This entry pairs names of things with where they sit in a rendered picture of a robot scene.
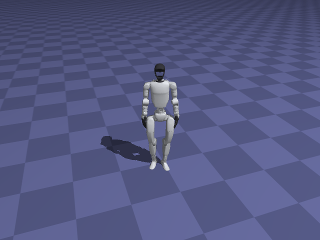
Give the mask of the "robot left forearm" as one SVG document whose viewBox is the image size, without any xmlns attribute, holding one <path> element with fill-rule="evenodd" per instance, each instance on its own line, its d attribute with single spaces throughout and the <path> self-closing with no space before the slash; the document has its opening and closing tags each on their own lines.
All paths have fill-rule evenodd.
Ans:
<svg viewBox="0 0 320 240">
<path fill-rule="evenodd" d="M 174 118 L 175 118 L 175 116 L 178 116 L 178 118 L 179 118 L 179 116 L 180 116 L 179 115 L 179 101 L 178 101 L 178 104 L 173 105 L 173 113 L 174 113 Z"/>
</svg>

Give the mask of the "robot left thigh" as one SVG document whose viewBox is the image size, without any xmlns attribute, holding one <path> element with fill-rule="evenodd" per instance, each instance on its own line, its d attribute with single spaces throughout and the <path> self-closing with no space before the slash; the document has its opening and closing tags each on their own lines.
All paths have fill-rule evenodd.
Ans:
<svg viewBox="0 0 320 240">
<path fill-rule="evenodd" d="M 165 138 L 162 139 L 162 144 L 166 146 L 171 143 L 174 134 L 175 120 L 172 115 L 166 114 L 166 129 Z"/>
</svg>

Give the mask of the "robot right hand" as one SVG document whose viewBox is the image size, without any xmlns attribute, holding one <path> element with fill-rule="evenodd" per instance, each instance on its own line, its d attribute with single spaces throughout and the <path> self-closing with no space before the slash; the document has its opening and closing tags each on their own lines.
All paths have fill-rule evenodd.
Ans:
<svg viewBox="0 0 320 240">
<path fill-rule="evenodd" d="M 142 124 L 143 124 L 143 126 L 144 126 L 145 128 L 147 128 L 147 126 L 146 126 L 146 120 L 147 120 L 147 117 L 146 117 L 146 116 L 144 116 L 144 118 L 143 118 L 143 119 L 141 118 L 141 120 L 142 120 Z"/>
</svg>

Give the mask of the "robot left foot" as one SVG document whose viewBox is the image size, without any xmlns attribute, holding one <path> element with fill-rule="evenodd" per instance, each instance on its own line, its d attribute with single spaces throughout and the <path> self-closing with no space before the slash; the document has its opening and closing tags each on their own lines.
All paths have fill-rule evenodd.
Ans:
<svg viewBox="0 0 320 240">
<path fill-rule="evenodd" d="M 169 171 L 169 170 L 170 170 L 168 164 L 167 164 L 165 161 L 164 161 L 164 163 L 163 163 L 163 160 L 161 160 L 160 163 L 162 164 L 162 167 L 163 167 L 163 169 L 164 169 L 165 171 Z"/>
</svg>

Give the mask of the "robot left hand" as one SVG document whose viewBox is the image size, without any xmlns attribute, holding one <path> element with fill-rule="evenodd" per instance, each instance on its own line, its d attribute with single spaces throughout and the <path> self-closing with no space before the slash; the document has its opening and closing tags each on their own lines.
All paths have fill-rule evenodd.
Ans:
<svg viewBox="0 0 320 240">
<path fill-rule="evenodd" d="M 179 120 L 178 116 L 175 116 L 174 120 L 175 120 L 174 129 L 175 129 L 176 125 L 178 124 L 178 120 Z"/>
</svg>

